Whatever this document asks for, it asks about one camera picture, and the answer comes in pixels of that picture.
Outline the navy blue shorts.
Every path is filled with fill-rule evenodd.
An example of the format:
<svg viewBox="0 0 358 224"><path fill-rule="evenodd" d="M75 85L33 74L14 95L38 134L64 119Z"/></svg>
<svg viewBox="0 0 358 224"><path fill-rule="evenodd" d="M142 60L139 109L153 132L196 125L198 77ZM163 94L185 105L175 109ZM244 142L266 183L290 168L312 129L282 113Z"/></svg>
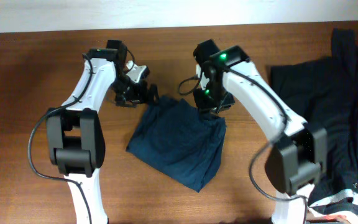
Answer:
<svg viewBox="0 0 358 224"><path fill-rule="evenodd" d="M219 170L226 129L224 118L162 96L147 107L126 151L199 192Z"/></svg>

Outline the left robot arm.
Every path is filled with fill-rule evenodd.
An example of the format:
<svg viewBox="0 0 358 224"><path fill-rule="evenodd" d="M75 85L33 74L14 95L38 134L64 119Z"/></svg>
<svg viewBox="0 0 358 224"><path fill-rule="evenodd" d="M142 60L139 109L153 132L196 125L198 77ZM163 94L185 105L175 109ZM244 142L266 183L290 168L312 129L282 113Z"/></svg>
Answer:
<svg viewBox="0 0 358 224"><path fill-rule="evenodd" d="M50 161L70 188L77 223L108 223L100 189L100 169L106 144L99 111L108 91L118 107L134 108L159 100L156 85L148 85L145 65L128 60L121 40L84 54L84 70L70 97L46 115Z"/></svg>

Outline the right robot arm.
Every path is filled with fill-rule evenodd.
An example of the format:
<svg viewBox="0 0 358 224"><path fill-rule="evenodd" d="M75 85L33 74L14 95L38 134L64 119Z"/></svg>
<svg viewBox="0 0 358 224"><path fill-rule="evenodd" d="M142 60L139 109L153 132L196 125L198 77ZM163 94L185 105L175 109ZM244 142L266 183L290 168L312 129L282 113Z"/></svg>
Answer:
<svg viewBox="0 0 358 224"><path fill-rule="evenodd" d="M276 194L263 191L254 177L250 181L275 202L271 222L306 223L308 197L326 172L326 130L294 112L238 45L221 50L209 39L197 45L193 56L199 86L193 96L199 111L218 114L238 101L267 138L252 157L249 169L259 156L269 152L265 173Z"/></svg>

